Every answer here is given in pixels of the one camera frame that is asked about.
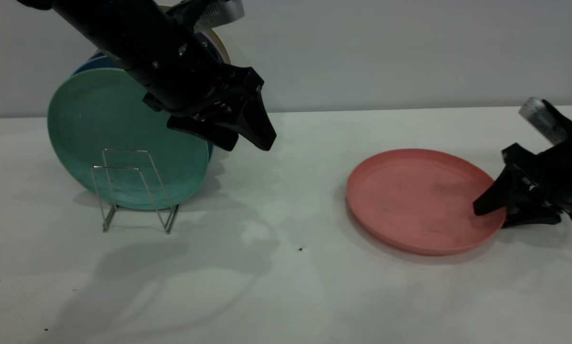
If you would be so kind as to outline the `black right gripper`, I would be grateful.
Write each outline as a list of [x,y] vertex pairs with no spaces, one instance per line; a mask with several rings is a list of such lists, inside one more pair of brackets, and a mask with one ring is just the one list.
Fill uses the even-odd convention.
[[473,202],[477,216],[507,207],[503,228],[572,221],[572,139],[533,154],[512,144],[502,151],[504,169]]

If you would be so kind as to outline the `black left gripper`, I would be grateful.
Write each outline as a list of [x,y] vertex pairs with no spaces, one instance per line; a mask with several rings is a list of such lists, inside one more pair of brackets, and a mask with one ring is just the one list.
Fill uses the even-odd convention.
[[[143,102],[155,111],[166,111],[166,126],[232,151],[242,136],[258,149],[269,151],[277,137],[264,107],[264,80],[251,67],[230,64],[142,63]],[[230,129],[208,120],[234,112]]]

